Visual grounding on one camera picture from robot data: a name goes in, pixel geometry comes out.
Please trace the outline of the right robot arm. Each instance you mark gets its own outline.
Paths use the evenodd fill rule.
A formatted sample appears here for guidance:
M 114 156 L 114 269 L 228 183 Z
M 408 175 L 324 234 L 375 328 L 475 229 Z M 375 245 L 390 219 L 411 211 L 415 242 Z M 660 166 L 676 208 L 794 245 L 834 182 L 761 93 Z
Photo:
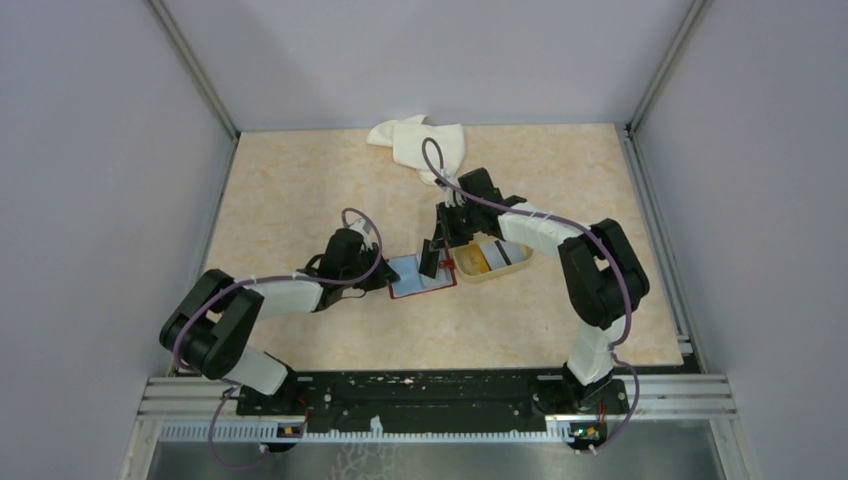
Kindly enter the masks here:
M 569 301 L 582 322 L 564 365 L 563 398 L 576 412 L 590 411 L 610 380 L 613 350 L 629 334 L 632 315 L 650 291 L 622 226 L 613 219 L 583 225 L 544 212 L 521 196 L 505 197 L 489 172 L 478 168 L 447 188 L 425 248 L 430 253 L 458 248 L 477 234 L 559 262 Z

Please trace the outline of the red leather card holder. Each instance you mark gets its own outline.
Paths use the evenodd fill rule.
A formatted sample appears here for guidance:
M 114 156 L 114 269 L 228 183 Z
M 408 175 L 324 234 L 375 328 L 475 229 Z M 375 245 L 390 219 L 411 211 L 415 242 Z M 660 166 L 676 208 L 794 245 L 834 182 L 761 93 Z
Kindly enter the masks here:
M 421 274 L 420 260 L 420 254 L 399 256 L 388 260 L 388 265 L 399 276 L 389 285 L 391 299 L 397 300 L 430 293 L 452 288 L 458 284 L 454 270 L 448 267 L 438 267 L 434 278 Z

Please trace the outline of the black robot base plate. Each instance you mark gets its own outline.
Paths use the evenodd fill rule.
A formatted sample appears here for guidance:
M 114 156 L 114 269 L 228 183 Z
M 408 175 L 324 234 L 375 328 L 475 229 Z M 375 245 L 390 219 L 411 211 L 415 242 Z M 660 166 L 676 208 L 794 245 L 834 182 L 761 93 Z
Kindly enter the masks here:
M 302 372 L 276 396 L 248 387 L 237 394 L 241 416 L 306 415 L 309 433 L 390 434 L 539 432 L 549 415 L 585 421 L 630 408 L 620 379 L 589 393 L 570 387 L 564 368 Z

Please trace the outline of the dark grey card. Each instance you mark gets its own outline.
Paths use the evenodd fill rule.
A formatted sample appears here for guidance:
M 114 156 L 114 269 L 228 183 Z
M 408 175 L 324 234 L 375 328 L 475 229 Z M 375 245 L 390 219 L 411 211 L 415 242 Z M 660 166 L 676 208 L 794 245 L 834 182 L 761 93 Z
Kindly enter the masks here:
M 424 239 L 419 260 L 418 273 L 430 279 L 436 279 L 440 269 L 442 250 L 433 241 Z

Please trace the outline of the black striped card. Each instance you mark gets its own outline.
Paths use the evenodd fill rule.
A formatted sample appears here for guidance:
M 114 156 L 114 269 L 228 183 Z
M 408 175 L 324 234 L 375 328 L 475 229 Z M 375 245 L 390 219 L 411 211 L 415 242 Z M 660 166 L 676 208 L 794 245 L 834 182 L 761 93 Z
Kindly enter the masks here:
M 521 246 L 500 240 L 480 245 L 491 270 L 498 270 L 524 262 L 528 255 Z

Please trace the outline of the gold VIP card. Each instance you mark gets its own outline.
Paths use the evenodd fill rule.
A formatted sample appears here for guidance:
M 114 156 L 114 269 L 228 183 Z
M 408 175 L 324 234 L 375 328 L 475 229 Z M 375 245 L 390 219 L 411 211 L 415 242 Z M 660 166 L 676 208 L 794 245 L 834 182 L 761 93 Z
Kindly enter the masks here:
M 457 254 L 458 263 L 468 276 L 478 276 L 491 271 L 491 267 L 478 244 L 466 246 Z

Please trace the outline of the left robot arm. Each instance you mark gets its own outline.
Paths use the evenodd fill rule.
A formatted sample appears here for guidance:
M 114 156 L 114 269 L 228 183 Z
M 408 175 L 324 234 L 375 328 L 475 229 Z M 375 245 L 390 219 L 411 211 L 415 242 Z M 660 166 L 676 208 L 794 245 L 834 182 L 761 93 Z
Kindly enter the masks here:
M 178 364 L 209 380 L 237 383 L 260 393 L 277 414 L 300 399 L 296 373 L 286 363 L 249 346 L 260 320 L 291 313 L 321 312 L 346 290 L 370 292 L 399 278 L 381 244 L 354 228 L 340 228 L 325 250 L 293 274 L 237 281 L 220 269 L 196 281 L 159 334 L 159 343 Z

